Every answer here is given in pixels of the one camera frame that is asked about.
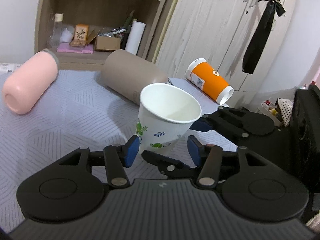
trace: table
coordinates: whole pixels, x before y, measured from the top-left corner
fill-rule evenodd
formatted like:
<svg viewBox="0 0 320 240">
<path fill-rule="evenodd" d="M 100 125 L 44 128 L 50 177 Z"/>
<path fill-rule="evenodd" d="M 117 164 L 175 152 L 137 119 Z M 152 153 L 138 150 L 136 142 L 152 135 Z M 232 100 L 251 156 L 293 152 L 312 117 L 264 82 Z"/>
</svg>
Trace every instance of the table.
<svg viewBox="0 0 320 240">
<path fill-rule="evenodd" d="M 0 75 L 0 87 L 8 76 Z M 187 80 L 171 81 L 199 101 L 202 114 L 217 110 L 218 104 Z M 61 70 L 25 115 L 12 113 L 0 99 L 0 227 L 9 232 L 24 220 L 16 200 L 23 180 L 80 146 L 100 151 L 110 144 L 124 144 L 135 132 L 138 111 L 136 104 L 101 86 L 98 72 Z M 236 145 L 215 131 L 189 130 L 169 157 L 194 166 L 187 151 L 189 135 L 203 144 L 236 151 Z M 135 178 L 166 178 L 140 155 L 126 173 L 131 183 Z M 104 167 L 93 167 L 92 174 L 107 181 Z"/>
</svg>

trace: wall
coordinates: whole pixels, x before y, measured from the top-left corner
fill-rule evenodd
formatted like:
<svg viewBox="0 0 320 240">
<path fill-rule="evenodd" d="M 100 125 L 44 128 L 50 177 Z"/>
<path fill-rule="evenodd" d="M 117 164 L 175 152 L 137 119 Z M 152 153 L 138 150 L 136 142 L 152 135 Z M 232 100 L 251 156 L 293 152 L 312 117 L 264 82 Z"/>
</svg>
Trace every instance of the wall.
<svg viewBox="0 0 320 240">
<path fill-rule="evenodd" d="M 293 96 L 294 86 L 313 79 L 320 66 L 319 8 L 320 0 L 297 0 L 279 54 L 251 104 L 268 95 Z"/>
<path fill-rule="evenodd" d="M 0 63 L 23 63 L 34 54 L 38 0 L 0 0 Z"/>
</svg>

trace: black tie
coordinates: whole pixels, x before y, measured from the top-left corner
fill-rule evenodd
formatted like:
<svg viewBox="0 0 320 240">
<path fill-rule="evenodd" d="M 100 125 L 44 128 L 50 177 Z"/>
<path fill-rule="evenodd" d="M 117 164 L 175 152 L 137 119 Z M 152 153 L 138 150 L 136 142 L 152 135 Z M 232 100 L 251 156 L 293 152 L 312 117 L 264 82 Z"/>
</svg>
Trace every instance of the black tie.
<svg viewBox="0 0 320 240">
<path fill-rule="evenodd" d="M 275 11 L 280 17 L 285 13 L 281 3 L 276 0 L 259 0 L 269 1 L 266 9 L 261 17 L 258 27 L 249 43 L 247 51 L 244 54 L 242 70 L 244 73 L 252 74 L 255 70 L 263 49 L 267 43 L 268 37 L 271 32 Z"/>
</svg>

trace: pink bottle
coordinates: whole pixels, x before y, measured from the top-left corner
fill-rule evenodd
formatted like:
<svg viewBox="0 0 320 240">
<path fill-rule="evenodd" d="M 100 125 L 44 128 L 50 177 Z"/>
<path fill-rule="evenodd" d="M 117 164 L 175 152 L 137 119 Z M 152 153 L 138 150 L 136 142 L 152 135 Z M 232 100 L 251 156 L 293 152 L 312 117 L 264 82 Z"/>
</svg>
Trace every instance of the pink bottle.
<svg viewBox="0 0 320 240">
<path fill-rule="evenodd" d="M 2 88 L 2 98 L 16 114 L 26 114 L 56 79 L 58 58 L 49 50 L 35 54 L 13 72 Z"/>
</svg>

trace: wardrobe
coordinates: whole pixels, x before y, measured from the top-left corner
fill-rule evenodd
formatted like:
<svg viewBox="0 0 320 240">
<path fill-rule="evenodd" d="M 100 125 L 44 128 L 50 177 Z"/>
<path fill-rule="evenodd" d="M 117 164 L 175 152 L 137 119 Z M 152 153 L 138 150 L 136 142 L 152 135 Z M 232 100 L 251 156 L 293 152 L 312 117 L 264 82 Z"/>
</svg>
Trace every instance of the wardrobe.
<svg viewBox="0 0 320 240">
<path fill-rule="evenodd" d="M 275 15 L 272 30 L 253 74 L 242 72 L 242 60 L 266 8 L 258 0 L 178 0 L 156 58 L 170 77 L 184 78 L 200 57 L 235 89 L 227 102 L 245 106 L 267 75 L 288 29 L 296 0 L 279 0 L 286 13 Z"/>
</svg>

